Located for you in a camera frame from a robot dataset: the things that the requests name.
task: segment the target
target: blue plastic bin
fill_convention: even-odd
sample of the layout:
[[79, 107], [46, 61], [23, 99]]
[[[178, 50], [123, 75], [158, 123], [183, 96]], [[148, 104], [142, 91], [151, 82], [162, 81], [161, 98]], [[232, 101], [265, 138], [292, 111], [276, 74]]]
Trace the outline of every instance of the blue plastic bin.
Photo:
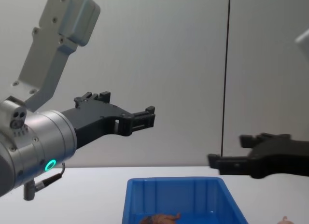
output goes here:
[[216, 177], [137, 178], [127, 183], [122, 224], [181, 213], [177, 224], [248, 224], [224, 181]]

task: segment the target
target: white wall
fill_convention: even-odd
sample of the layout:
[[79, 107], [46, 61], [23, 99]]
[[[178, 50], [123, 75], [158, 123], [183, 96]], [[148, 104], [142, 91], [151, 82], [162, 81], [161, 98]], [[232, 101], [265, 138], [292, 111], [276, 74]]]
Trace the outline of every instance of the white wall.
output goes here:
[[[17, 77], [47, 0], [0, 0], [0, 89]], [[87, 91], [139, 112], [156, 106], [152, 129], [105, 136], [68, 166], [205, 165], [219, 153], [228, 0], [95, 0], [89, 44], [70, 56], [54, 98], [63, 111]]]
[[231, 0], [224, 155], [240, 134], [309, 140], [309, 64], [294, 43], [309, 28], [309, 0]]

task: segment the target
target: white tabletop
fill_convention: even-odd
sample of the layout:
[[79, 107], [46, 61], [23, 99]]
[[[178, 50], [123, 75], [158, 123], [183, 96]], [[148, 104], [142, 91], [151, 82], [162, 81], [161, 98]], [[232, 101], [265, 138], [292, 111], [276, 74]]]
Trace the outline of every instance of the white tabletop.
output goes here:
[[[40, 178], [55, 174], [52, 169]], [[127, 180], [136, 177], [219, 176], [209, 167], [68, 168], [63, 179], [23, 200], [23, 187], [0, 198], [1, 224], [120, 224]], [[276, 224], [287, 216], [307, 224], [309, 177], [287, 174], [262, 180], [220, 176], [250, 224]]]

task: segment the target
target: black vertical line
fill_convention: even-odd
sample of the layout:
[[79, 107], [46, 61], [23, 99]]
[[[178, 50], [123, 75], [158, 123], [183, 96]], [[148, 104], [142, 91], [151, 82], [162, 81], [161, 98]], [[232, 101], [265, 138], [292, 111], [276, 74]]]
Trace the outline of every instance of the black vertical line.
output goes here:
[[221, 133], [221, 156], [223, 156], [223, 140], [224, 140], [226, 68], [227, 68], [228, 35], [229, 35], [229, 28], [230, 28], [230, 11], [231, 11], [231, 0], [228, 0], [226, 46], [225, 46], [224, 89], [223, 89], [223, 111], [222, 111], [222, 133]]

